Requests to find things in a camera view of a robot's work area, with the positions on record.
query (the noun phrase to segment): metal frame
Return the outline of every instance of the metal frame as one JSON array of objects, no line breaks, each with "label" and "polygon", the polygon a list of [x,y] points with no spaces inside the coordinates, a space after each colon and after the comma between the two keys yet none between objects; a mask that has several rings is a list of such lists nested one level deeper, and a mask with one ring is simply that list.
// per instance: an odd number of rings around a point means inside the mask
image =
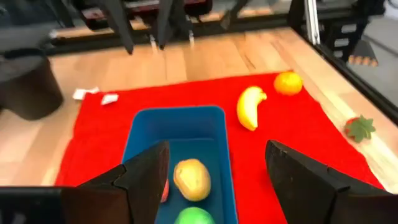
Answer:
[{"label": "metal frame", "polygon": [[[220,21],[200,22],[193,25],[193,35],[203,37],[208,35],[219,35],[233,32],[245,32],[259,29],[270,29],[276,27],[291,27],[301,35],[328,63],[335,67],[351,84],[355,86],[366,98],[378,107],[390,120],[398,125],[398,107],[392,104],[387,98],[382,96],[370,84],[360,78],[350,70],[344,61],[336,58],[333,52],[326,47],[324,43],[319,43],[318,37],[313,34],[318,33],[319,24],[332,24],[333,21],[358,21],[368,20],[369,16],[382,14],[384,12],[383,0],[358,0],[351,7],[342,7],[338,9],[314,9],[316,2],[314,0],[292,0],[289,13],[274,14],[269,16],[257,16],[234,19],[228,26],[228,29],[222,28]],[[308,24],[308,32],[305,35],[303,30],[304,23]],[[134,30],[135,44],[150,43],[150,30]],[[174,39],[171,41],[188,41]],[[99,50],[111,47],[121,47],[122,42],[118,35],[99,34],[83,37],[54,38],[46,41],[42,48],[48,55],[68,54],[74,52],[83,52],[88,50]]]}]

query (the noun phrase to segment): yellow banana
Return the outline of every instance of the yellow banana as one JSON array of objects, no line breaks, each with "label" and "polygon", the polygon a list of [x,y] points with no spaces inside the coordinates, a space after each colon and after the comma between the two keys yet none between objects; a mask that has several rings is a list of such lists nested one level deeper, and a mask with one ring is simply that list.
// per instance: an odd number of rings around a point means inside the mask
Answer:
[{"label": "yellow banana", "polygon": [[266,99],[266,93],[258,86],[245,89],[239,97],[236,112],[239,122],[248,130],[254,131],[257,128],[257,105]]}]

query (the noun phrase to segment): red cloth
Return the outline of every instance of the red cloth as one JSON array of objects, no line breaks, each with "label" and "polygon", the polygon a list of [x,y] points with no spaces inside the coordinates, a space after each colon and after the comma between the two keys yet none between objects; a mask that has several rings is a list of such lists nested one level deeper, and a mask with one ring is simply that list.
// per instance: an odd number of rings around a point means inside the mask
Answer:
[{"label": "red cloth", "polygon": [[[275,74],[223,78],[118,91],[116,103],[101,106],[103,94],[87,95],[56,181],[78,185],[121,162],[134,115],[145,108],[218,105],[224,109],[239,222],[286,223],[267,175],[265,146],[278,140],[326,165],[382,188],[364,157],[351,147],[306,90],[275,92]],[[268,95],[258,106],[259,127],[249,131],[236,116],[238,96],[257,85]]]}]

